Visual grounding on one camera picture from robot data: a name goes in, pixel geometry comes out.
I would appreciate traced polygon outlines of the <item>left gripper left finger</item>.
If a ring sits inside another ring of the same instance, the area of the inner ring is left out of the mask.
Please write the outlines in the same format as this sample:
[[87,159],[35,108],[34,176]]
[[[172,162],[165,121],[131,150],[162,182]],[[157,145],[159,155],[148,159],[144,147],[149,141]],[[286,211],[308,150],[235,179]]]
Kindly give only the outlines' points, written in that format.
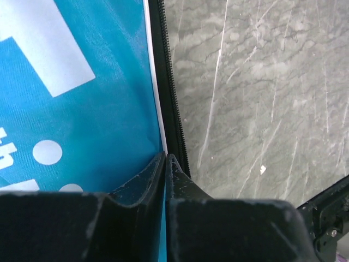
[[157,261],[164,153],[111,193],[1,193],[1,261]]

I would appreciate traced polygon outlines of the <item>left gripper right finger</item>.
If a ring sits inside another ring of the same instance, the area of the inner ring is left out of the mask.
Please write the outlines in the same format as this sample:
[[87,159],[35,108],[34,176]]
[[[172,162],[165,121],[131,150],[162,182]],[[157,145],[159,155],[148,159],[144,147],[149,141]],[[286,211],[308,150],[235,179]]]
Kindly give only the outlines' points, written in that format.
[[166,158],[168,261],[316,261],[304,220],[276,199],[213,199]]

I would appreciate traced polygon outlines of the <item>blue SPORT racket cover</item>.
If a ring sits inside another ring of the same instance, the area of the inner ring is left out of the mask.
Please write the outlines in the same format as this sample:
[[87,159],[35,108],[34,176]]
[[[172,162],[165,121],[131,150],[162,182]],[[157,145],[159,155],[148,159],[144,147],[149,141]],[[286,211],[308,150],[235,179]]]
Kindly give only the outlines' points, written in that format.
[[[188,170],[163,1],[1,1],[1,193],[111,193]],[[159,256],[167,260],[165,199]]]

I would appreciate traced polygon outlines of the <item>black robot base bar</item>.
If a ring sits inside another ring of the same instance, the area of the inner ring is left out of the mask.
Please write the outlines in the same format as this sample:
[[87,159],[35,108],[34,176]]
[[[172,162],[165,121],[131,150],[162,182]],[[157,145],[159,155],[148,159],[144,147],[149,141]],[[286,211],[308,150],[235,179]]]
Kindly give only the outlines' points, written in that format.
[[338,241],[348,234],[348,176],[306,201],[303,216],[319,261],[335,261]]

